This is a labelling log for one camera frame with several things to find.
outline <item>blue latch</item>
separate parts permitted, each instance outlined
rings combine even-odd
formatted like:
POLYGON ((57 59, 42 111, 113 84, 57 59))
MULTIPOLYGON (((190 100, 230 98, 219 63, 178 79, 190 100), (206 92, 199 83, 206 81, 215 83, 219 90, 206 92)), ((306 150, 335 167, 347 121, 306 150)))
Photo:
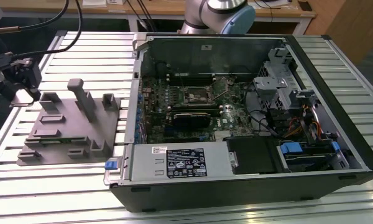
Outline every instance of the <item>blue latch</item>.
POLYGON ((117 161, 106 161, 105 170, 117 170, 117 161))
POLYGON ((285 142, 279 146, 281 153, 302 153, 302 148, 298 142, 285 142))
POLYGON ((331 141, 331 146, 333 146, 334 151, 337 152, 339 150, 339 145, 335 141, 331 141))

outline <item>table leg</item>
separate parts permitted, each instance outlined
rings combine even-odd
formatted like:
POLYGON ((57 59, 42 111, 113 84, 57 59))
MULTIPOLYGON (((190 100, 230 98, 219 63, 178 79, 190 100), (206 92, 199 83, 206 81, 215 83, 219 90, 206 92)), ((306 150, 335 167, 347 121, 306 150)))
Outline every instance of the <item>table leg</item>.
POLYGON ((295 29, 293 31, 293 35, 303 35, 305 30, 309 26, 310 20, 311 20, 311 18, 301 18, 299 19, 299 22, 298 22, 298 24, 295 26, 295 29))
POLYGON ((135 15, 126 15, 129 21, 130 32, 138 32, 138 18, 135 15))

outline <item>motherboard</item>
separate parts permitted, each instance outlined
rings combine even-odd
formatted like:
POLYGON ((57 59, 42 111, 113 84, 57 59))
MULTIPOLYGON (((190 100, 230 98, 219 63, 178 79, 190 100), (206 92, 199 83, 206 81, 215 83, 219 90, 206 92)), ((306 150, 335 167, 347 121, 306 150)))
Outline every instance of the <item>motherboard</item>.
POLYGON ((142 81, 147 143, 222 141, 227 136, 253 135, 242 103, 249 82, 211 75, 190 81, 178 74, 173 79, 147 77, 142 81))

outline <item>white label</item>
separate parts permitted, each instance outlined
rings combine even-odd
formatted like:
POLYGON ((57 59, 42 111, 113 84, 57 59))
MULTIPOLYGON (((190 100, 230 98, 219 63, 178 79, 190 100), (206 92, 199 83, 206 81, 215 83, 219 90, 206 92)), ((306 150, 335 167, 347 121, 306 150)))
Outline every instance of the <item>white label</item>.
POLYGON ((166 146, 154 146, 154 147, 151 147, 151 153, 153 154, 166 153, 166 150, 167 150, 166 146))
POLYGON ((211 50, 211 45, 201 45, 201 50, 211 50))
POLYGON ((123 10, 107 10, 109 13, 125 13, 123 10))

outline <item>aluminum extrusion table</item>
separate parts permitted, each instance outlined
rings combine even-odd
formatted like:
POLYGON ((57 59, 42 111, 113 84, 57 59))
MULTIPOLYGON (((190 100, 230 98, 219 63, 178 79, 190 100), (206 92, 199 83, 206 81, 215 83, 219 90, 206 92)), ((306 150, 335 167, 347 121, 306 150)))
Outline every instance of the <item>aluminum extrusion table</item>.
MULTIPOLYGON (((50 49, 62 48, 75 32, 55 36, 50 49)), ((330 90, 373 149, 373 87, 331 41, 297 36, 330 90)), ((83 79, 93 96, 121 97, 114 155, 122 154, 126 107, 133 70, 133 33, 83 32, 65 53, 42 58, 39 89, 66 91, 70 78, 83 79)), ((17 154, 37 118, 39 104, 14 108, 0 131, 0 223, 371 223, 373 180, 349 186, 318 200, 129 213, 102 183, 103 163, 19 167, 17 154)))

